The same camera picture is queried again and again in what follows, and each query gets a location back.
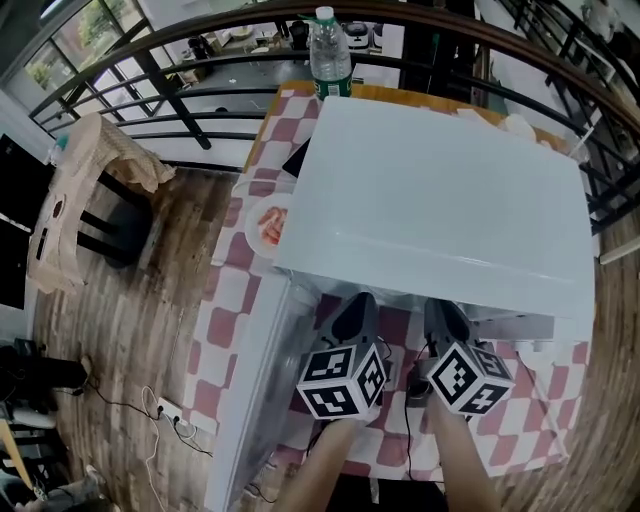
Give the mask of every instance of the food on plate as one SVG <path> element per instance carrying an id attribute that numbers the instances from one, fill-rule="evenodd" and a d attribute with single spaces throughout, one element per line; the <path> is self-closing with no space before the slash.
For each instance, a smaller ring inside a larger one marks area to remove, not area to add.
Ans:
<path id="1" fill-rule="evenodd" d="M 258 228 L 260 229 L 260 238 L 265 243 L 270 245 L 278 245 L 280 243 L 280 236 L 287 220 L 287 213 L 288 210 L 286 208 L 272 206 L 260 217 Z"/>

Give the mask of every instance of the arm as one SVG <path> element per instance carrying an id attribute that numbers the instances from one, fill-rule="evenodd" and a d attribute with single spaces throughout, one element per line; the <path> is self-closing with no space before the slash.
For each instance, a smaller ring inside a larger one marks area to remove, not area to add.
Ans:
<path id="1" fill-rule="evenodd" d="M 482 465 L 464 416 L 452 414 L 433 393 L 427 414 L 440 452 L 450 512 L 496 512 L 500 501 Z"/>
<path id="2" fill-rule="evenodd" d="M 358 429 L 356 420 L 331 423 L 273 507 L 274 512 L 323 512 Z"/>

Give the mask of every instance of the bottle cap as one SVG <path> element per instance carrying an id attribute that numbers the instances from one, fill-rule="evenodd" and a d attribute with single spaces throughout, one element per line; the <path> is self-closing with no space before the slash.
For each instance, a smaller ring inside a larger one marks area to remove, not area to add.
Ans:
<path id="1" fill-rule="evenodd" d="M 316 9 L 318 21 L 329 21 L 333 19 L 333 7 L 325 6 Z"/>

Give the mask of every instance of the green bottle label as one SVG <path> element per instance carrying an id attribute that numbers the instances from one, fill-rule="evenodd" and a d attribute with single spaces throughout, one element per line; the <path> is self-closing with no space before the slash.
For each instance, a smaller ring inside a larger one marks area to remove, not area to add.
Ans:
<path id="1" fill-rule="evenodd" d="M 314 78 L 313 86 L 316 88 L 316 96 L 320 101 L 324 101 L 327 96 L 351 96 L 351 79 L 353 73 L 342 80 L 318 80 Z"/>

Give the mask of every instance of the rice cooker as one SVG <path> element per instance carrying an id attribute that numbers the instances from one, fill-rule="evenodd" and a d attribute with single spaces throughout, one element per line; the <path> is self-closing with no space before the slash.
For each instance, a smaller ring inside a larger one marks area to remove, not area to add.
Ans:
<path id="1" fill-rule="evenodd" d="M 369 28 L 364 23 L 345 23 L 343 29 L 350 49 L 362 50 L 369 47 Z"/>

